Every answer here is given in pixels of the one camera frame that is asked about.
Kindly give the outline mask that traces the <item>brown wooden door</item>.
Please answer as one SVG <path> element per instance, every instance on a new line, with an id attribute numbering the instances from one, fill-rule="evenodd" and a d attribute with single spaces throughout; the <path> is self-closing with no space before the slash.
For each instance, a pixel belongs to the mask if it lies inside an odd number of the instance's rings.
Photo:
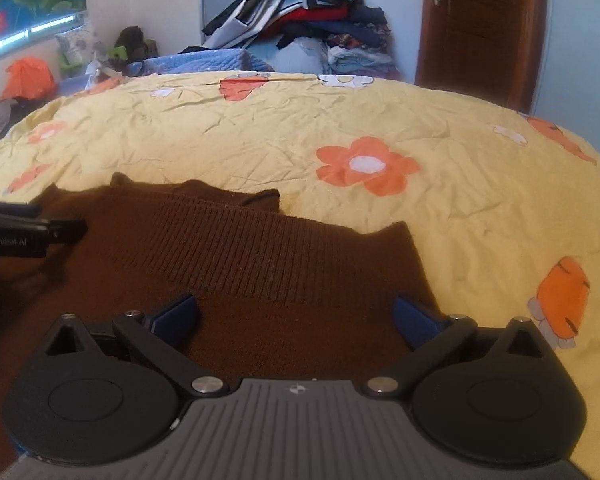
<path id="1" fill-rule="evenodd" d="M 415 84 L 527 113 L 547 0 L 422 0 Z"/>

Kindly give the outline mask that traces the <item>pile of assorted clothes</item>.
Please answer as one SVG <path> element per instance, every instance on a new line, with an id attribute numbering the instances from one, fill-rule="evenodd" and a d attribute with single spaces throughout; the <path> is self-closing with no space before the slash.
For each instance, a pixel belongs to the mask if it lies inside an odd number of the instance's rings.
<path id="1" fill-rule="evenodd" d="M 296 48 L 327 75 L 400 78 L 386 14 L 364 0 L 234 0 L 201 33 L 207 49 Z"/>

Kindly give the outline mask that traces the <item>brown knit sweater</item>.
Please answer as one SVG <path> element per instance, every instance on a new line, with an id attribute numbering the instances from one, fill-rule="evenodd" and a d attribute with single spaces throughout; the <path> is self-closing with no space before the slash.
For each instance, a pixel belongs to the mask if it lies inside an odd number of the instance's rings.
<path id="1" fill-rule="evenodd" d="M 436 298 L 407 226 L 372 234 L 282 214 L 274 190 L 240 194 L 199 181 L 46 188 L 42 214 L 78 218 L 79 243 L 43 258 L 0 258 L 0 472 L 14 450 L 4 397 L 59 315 L 100 324 L 193 295 L 197 364 L 242 377 L 363 379 L 406 351 L 394 300 Z"/>

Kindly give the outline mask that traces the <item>orange cloth bundle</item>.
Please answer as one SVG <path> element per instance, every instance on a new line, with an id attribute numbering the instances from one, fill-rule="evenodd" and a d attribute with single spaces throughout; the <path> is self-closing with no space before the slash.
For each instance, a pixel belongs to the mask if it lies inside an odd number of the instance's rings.
<path id="1" fill-rule="evenodd" d="M 45 61 L 34 56 L 15 60 L 6 68 L 6 84 L 1 94 L 6 99 L 38 100 L 56 91 L 56 81 Z"/>

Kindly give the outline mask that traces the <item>black bag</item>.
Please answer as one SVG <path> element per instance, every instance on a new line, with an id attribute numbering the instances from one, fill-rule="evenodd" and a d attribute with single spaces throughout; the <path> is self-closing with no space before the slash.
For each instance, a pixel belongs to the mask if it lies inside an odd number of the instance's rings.
<path id="1" fill-rule="evenodd" d="M 126 62 L 140 62 L 159 55 L 155 40 L 147 39 L 140 26 L 122 29 L 114 47 L 124 50 Z"/>

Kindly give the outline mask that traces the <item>blue quilted blanket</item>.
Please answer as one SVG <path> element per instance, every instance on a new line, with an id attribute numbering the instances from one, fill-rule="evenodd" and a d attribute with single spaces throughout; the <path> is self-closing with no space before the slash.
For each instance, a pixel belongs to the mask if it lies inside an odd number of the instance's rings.
<path id="1" fill-rule="evenodd" d="M 76 76 L 62 80 L 57 86 L 58 96 L 71 96 L 86 90 L 95 83 L 97 76 L 109 77 L 109 73 L 137 78 L 152 74 L 185 74 L 204 72 L 272 73 L 274 68 L 267 62 L 244 49 L 199 50 L 179 53 L 114 67 L 96 60 L 76 69 Z"/>

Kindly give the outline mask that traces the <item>yellow floral bed quilt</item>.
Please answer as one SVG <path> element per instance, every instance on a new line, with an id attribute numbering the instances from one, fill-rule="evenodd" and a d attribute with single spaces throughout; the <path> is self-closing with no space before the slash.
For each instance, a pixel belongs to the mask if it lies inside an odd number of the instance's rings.
<path id="1" fill-rule="evenodd" d="M 533 315 L 588 406 L 576 463 L 600 479 L 600 154 L 541 119 L 362 76 L 152 75 L 61 98 L 0 141 L 0 200 L 115 172 L 276 188 L 287 214 L 407 224 L 446 313 Z"/>

